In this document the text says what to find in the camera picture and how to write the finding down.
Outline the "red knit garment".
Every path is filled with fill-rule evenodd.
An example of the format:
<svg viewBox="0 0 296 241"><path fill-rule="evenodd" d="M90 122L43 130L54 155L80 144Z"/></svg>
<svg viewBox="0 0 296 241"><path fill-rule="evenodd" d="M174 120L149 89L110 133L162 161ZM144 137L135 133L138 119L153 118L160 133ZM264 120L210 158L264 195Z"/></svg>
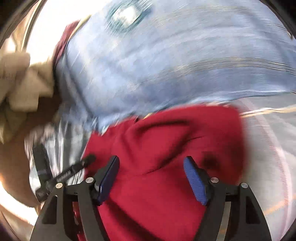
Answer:
<svg viewBox="0 0 296 241"><path fill-rule="evenodd" d="M245 164L241 118L229 106L194 105L93 133L84 151L94 175L116 155L119 172L98 210L110 240L192 240L205 207L184 172L191 156L209 175L235 184Z"/></svg>

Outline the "blue plaid pillow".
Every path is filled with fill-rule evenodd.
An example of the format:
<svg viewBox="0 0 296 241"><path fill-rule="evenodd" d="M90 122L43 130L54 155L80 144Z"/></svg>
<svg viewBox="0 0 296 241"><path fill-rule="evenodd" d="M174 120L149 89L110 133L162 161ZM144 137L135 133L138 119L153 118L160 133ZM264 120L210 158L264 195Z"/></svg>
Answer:
<svg viewBox="0 0 296 241"><path fill-rule="evenodd" d="M98 1L57 63L89 130L196 102L295 90L295 41L260 1Z"/></svg>

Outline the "grey patterned bed sheet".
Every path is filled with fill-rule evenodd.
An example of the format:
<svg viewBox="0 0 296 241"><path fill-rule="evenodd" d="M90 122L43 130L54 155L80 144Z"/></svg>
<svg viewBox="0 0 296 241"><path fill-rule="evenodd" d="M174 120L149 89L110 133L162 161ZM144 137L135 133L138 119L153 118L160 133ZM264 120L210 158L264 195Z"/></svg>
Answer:
<svg viewBox="0 0 296 241"><path fill-rule="evenodd" d="M272 239L279 240L295 219L295 94L246 97L228 105L238 109L246 135L248 159L242 179L251 184L264 209ZM57 175L82 157L96 137L65 120L33 129L24 142L31 189L40 185L35 146L44 145Z"/></svg>

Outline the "beige cloth pile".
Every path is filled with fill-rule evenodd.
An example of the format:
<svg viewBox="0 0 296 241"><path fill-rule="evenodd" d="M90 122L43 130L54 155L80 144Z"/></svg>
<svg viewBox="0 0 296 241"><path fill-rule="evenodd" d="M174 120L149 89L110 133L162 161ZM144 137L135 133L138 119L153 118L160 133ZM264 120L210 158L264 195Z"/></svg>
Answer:
<svg viewBox="0 0 296 241"><path fill-rule="evenodd" d="M54 94L53 63L30 64L30 54L1 56L1 143L10 141L25 122L27 113L37 111L40 97Z"/></svg>

